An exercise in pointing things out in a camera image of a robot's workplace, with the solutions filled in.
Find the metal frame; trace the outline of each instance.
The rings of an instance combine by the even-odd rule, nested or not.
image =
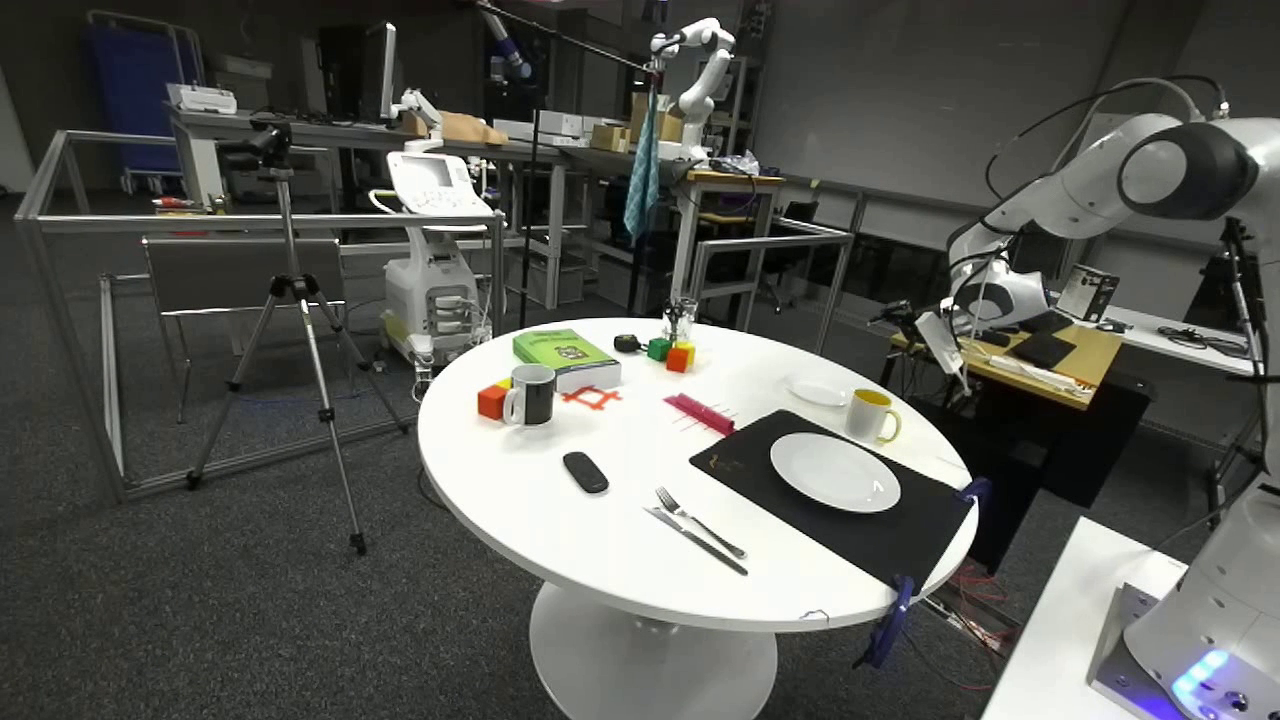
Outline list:
[[[708,294],[747,294],[743,299],[743,312],[740,312],[740,326],[751,322],[751,303],[755,303],[755,293],[760,293],[760,274],[763,274],[763,250],[773,247],[819,247],[819,242],[842,242],[842,255],[838,255],[838,274],[833,274],[833,289],[830,289],[830,299],[826,299],[826,316],[817,322],[817,340],[811,348],[826,352],[830,344],[830,326],[833,326],[833,316],[838,316],[838,303],[842,303],[842,289],[846,289],[846,271],[849,271],[849,259],[852,259],[852,241],[857,231],[846,231],[846,226],[826,226],[826,224],[804,224],[804,220],[787,220],[781,214],[776,220],[781,226],[791,226],[791,231],[804,231],[804,237],[727,237],[727,241],[700,241],[698,242],[698,255],[692,255],[692,283],[688,283],[688,299],[708,299]],[[708,268],[714,268],[714,255],[727,255],[727,250],[751,250],[747,259],[747,280],[740,283],[714,283],[708,289]]]
[[[104,389],[94,382],[94,363],[90,352],[75,348],[75,322],[73,322],[73,306],[67,294],[56,283],[56,268],[50,255],[50,237],[100,237],[100,231],[139,231],[139,237],[172,237],[172,231],[282,231],[282,212],[224,212],[224,214],[130,214],[130,212],[94,212],[90,206],[90,191],[79,180],[79,165],[75,165],[75,144],[160,144],[172,149],[172,136],[139,136],[139,132],[97,132],[97,128],[59,128],[46,155],[39,166],[19,200],[19,206],[11,212],[16,220],[16,237],[33,247],[39,283],[46,283],[46,299],[56,322],[56,344],[59,352],[73,360],[73,377],[75,377],[75,396],[79,407],[90,417],[90,422],[97,429],[97,465],[104,476],[121,480],[124,493],[157,493],[157,487],[179,487],[184,484],[184,468],[175,473],[160,473],[160,476],[130,476],[130,460],[124,460],[124,396],[121,396],[121,355],[117,355],[117,274],[100,271],[100,326],[104,326]],[[64,180],[73,183],[75,195],[75,212],[50,212],[51,191],[59,170],[67,170]],[[421,224],[418,214],[381,214],[381,212],[295,212],[291,214],[295,231],[344,231],[344,226],[410,226]],[[489,242],[494,242],[494,283],[489,283],[489,306],[495,312],[495,321],[510,312],[504,303],[504,214],[441,214],[434,224],[484,224],[489,226]],[[360,429],[348,431],[344,441],[370,441],[387,431],[386,429]],[[207,465],[204,476],[224,476],[224,473],[245,473],[245,468],[265,468],[265,465],[282,465],[291,455],[309,455],[323,448],[323,441],[312,444],[290,444],[290,448],[267,448],[267,452],[245,452],[245,455],[224,455],[217,465]]]

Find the black stand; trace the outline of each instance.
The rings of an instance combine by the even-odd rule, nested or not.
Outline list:
[[[393,401],[373,382],[373,363],[360,355],[353,333],[331,316],[328,299],[323,299],[323,289],[317,283],[317,274],[309,274],[300,268],[300,255],[295,255],[295,231],[291,231],[291,191],[290,191],[290,166],[285,155],[290,155],[290,128],[277,136],[267,136],[272,149],[265,149],[265,174],[272,174],[277,183],[277,204],[282,204],[282,220],[285,220],[285,250],[290,250],[290,274],[277,274],[267,283],[267,299],[254,322],[254,335],[248,335],[248,348],[229,378],[229,396],[211,419],[211,431],[207,431],[207,444],[200,452],[200,460],[192,465],[187,473],[187,487],[200,487],[204,484],[204,465],[217,448],[217,434],[224,431],[229,422],[229,410],[245,389],[245,373],[256,355],[256,344],[265,335],[265,326],[272,322],[272,312],[282,299],[295,303],[300,306],[300,321],[305,321],[305,335],[309,335],[309,355],[312,355],[312,377],[317,377],[317,396],[322,396],[322,422],[328,429],[328,448],[331,448],[331,460],[336,460],[336,476],[344,484],[344,501],[348,501],[348,519],[353,519],[353,553],[365,556],[370,553],[370,538],[365,538],[365,525],[360,525],[360,511],[356,511],[356,493],[353,493],[353,480],[348,480],[348,460],[344,460],[344,444],[336,434],[336,407],[331,407],[331,396],[328,396],[328,378],[323,378],[323,360],[322,360],[322,340],[317,340],[317,312],[328,321],[328,326],[340,335],[348,360],[360,369],[360,377],[370,378],[370,389],[375,390],[375,401],[386,405],[386,410],[393,417],[393,422],[410,434],[410,422],[397,417]]]

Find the gray carpet floor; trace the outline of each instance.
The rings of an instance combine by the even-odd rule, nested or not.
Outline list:
[[[560,717],[528,658],[535,580],[473,538],[421,480],[410,434],[348,444],[373,538],[348,553],[331,455],[211,480],[200,493],[121,496],[97,465],[27,247],[0,220],[0,717]],[[139,268],[138,241],[59,241],[75,348],[97,352],[97,274]],[[375,271],[353,274],[353,326],[375,352]],[[605,280],[560,316],[624,306]],[[817,303],[760,306],[751,333],[809,344]],[[204,444],[234,369],[224,326],[200,340],[192,410],[179,419],[143,293],[121,294],[130,455],[138,473],[184,468]],[[880,344],[857,321],[830,355],[871,373]],[[344,429],[381,422],[370,382],[323,352]],[[375,382],[413,410],[410,373]],[[322,434],[305,352],[282,335],[217,452]],[[1094,517],[1194,553],[1208,448],[1140,431]],[[1025,620],[1080,509],[1040,496],[991,588]],[[884,666],[852,666],[867,626],[781,637],[768,720],[982,717],[1002,657],[934,610]]]

